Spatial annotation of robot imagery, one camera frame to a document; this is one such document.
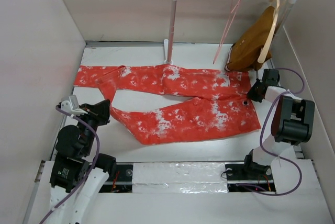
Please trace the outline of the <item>pink wire hanger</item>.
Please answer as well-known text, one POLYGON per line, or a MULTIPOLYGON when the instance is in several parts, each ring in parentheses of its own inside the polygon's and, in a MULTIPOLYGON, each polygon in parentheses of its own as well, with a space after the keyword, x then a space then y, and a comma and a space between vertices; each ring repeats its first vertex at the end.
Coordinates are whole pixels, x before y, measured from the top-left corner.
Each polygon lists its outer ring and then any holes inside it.
POLYGON ((228 19, 227 19, 227 22, 226 22, 226 25, 224 27, 224 30, 223 30, 223 33, 222 33, 222 36, 221 36, 221 39, 220 39, 220 42, 219 42, 219 45, 218 45, 218 48, 216 50, 216 53, 215 53, 215 56, 214 56, 214 59, 213 59, 213 64, 215 64, 217 58, 219 57, 220 55, 220 52, 221 52, 221 48, 222 48, 222 45, 223 43, 225 42, 225 39, 229 33, 229 30, 231 28, 231 25, 235 19, 235 16, 236 16, 236 13, 237 13, 237 10, 240 6, 240 2, 241 0, 238 0, 236 3, 234 3, 233 0, 231 0, 231 5, 230 5, 230 12, 229 12, 229 16, 228 16, 228 19))

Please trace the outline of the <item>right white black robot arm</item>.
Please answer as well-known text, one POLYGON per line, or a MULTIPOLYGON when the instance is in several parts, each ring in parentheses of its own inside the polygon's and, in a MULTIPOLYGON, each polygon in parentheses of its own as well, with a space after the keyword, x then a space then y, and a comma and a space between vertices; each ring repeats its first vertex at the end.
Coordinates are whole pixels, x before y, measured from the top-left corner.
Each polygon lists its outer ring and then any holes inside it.
POLYGON ((247 93, 254 102, 271 102, 260 135, 260 146, 244 158, 246 178, 271 175, 271 163, 290 146, 306 143, 312 136, 315 102, 297 97, 279 84, 277 69, 265 69, 247 93))

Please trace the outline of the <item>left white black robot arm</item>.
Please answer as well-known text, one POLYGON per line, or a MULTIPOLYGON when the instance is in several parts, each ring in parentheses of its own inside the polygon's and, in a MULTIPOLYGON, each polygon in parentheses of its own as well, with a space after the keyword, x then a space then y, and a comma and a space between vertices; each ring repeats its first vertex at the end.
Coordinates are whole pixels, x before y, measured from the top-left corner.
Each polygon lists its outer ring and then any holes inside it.
POLYGON ((100 153, 97 134, 99 126, 110 122, 110 100, 80 105, 71 95, 55 108, 77 124, 63 127, 57 135, 49 211, 41 223, 83 223, 104 183, 117 173, 116 158, 100 153))

